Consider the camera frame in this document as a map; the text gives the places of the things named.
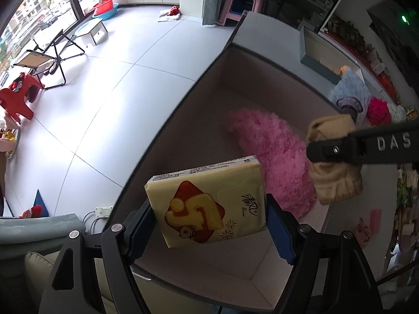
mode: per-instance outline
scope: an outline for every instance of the plastic basin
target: plastic basin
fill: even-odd
[[[118,11],[118,3],[114,3],[114,8],[112,8],[111,10],[108,10],[106,13],[103,14],[93,14],[93,18],[101,18],[103,20],[108,20],[109,18],[113,17],[117,11]]]
[[[113,8],[113,0],[103,0],[102,4],[95,4],[93,8],[95,9],[95,14],[103,14],[107,11],[110,11]]]

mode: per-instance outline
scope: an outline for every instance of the yellow tissue package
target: yellow tissue package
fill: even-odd
[[[145,191],[169,248],[266,228],[262,171],[255,156],[153,176]]]

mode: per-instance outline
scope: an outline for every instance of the power strip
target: power strip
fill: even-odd
[[[96,218],[108,218],[112,212],[112,206],[100,206],[95,208]]]

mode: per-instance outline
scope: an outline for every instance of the small white stool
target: small white stool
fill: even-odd
[[[87,21],[74,32],[74,35],[81,39],[85,47],[87,47],[88,44],[96,46],[97,43],[94,36],[99,32],[99,30],[103,28],[106,33],[108,32],[102,21],[103,19],[101,18],[95,18]]]

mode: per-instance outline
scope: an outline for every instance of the tiled floor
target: tiled floor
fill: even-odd
[[[15,215],[33,205],[38,189],[50,215],[83,219],[97,206],[114,205],[147,149],[143,143],[156,135],[150,122],[164,122],[232,32],[186,16],[157,23],[161,9],[121,8],[105,21],[107,39],[63,63],[67,84],[40,92],[30,105],[35,117],[22,121],[6,172],[6,197]],[[44,83],[57,79],[59,72]],[[140,117],[139,110],[153,119]],[[96,232],[104,223],[97,223]]]

